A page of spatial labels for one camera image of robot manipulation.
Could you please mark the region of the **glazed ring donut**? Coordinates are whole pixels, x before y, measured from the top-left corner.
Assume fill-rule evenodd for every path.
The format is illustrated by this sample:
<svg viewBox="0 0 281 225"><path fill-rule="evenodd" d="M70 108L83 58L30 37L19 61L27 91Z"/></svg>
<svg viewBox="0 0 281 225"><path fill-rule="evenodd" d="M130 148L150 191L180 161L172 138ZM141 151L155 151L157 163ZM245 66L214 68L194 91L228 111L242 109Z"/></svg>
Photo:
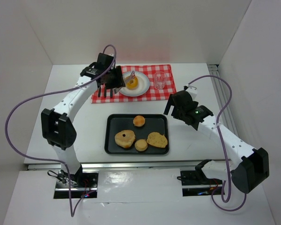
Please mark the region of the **glazed ring donut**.
<svg viewBox="0 0 281 225"><path fill-rule="evenodd" d="M124 79L126 88L129 90L134 90L138 87L138 78L135 76L134 78L126 77Z"/></svg>

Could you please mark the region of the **speckled bread slice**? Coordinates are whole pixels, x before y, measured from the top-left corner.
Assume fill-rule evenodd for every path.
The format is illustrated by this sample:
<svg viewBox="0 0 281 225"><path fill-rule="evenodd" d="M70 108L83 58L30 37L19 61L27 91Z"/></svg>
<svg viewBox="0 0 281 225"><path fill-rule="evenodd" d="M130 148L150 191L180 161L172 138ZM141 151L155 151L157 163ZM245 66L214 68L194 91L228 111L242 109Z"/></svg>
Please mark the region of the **speckled bread slice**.
<svg viewBox="0 0 281 225"><path fill-rule="evenodd" d="M157 148L165 148L168 145L168 140L165 135L158 132L152 132L147 137L147 143Z"/></svg>

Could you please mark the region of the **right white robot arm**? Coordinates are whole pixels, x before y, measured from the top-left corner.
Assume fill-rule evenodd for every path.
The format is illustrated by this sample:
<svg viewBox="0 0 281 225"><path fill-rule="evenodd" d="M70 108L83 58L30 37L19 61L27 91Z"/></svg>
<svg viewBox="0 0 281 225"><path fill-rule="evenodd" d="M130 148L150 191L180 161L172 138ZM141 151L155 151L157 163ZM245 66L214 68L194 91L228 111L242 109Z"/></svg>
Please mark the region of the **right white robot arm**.
<svg viewBox="0 0 281 225"><path fill-rule="evenodd" d="M202 177L222 181L231 178L239 191L248 194L269 176L268 152L263 148L252 147L224 125L217 123L213 113L194 101L190 92L182 90L171 94L164 114L168 114L172 106L173 118L182 120L214 143L224 146L231 160L228 163L209 159L202 161L195 167Z"/></svg>

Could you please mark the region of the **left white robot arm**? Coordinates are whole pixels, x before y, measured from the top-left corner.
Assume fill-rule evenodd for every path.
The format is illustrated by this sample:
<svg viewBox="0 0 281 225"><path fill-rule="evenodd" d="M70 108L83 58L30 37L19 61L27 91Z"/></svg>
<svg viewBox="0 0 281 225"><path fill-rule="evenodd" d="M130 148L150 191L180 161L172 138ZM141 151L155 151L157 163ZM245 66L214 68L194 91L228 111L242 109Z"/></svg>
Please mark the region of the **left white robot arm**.
<svg viewBox="0 0 281 225"><path fill-rule="evenodd" d="M96 62L82 70L74 90L52 109L41 112L43 138L53 147L58 160L62 162L61 173L70 177L72 182L82 181L82 165L74 150L77 133L73 121L76 114L101 85L118 92L135 77L135 73L130 72L124 78L121 67L114 64L114 56L100 53Z"/></svg>

